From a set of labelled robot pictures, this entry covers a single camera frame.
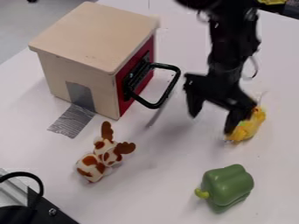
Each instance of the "wooden box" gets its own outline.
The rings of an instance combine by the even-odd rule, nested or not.
[[[29,47],[38,54],[53,95],[119,119],[133,102],[124,101],[122,80],[145,55],[154,61],[157,27],[156,18],[86,2]]]

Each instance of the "green bell pepper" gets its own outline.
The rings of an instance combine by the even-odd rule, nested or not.
[[[242,165],[233,164],[207,171],[201,188],[197,188],[195,194],[206,199],[216,213],[222,213],[248,197],[254,188],[254,180]]]

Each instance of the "gray tape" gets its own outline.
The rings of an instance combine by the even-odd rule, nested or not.
[[[89,109],[90,111],[95,111],[94,99],[89,87],[84,87],[80,84],[69,81],[66,82],[66,87],[73,104],[76,104],[84,109]]]
[[[95,113],[72,104],[71,107],[48,130],[75,138],[93,119]]]

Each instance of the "black wire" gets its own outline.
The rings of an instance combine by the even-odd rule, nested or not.
[[[11,179],[11,178],[15,178],[15,177],[27,177],[27,178],[34,179],[35,181],[38,182],[39,193],[38,193],[36,199],[29,205],[29,208],[33,210],[44,195],[43,182],[40,180],[40,178],[38,178],[37,176],[35,176],[32,173],[25,172],[25,171],[16,171],[16,172],[8,173],[8,174],[2,176],[0,178],[0,184],[3,183],[7,179]]]

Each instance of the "plush dog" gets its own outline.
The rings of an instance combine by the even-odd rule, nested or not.
[[[76,164],[78,173],[90,182],[97,182],[110,174],[113,166],[122,161],[122,155],[136,149],[134,143],[113,141],[113,133],[111,124],[104,122],[101,125],[101,136],[94,140],[94,153],[86,154]]]

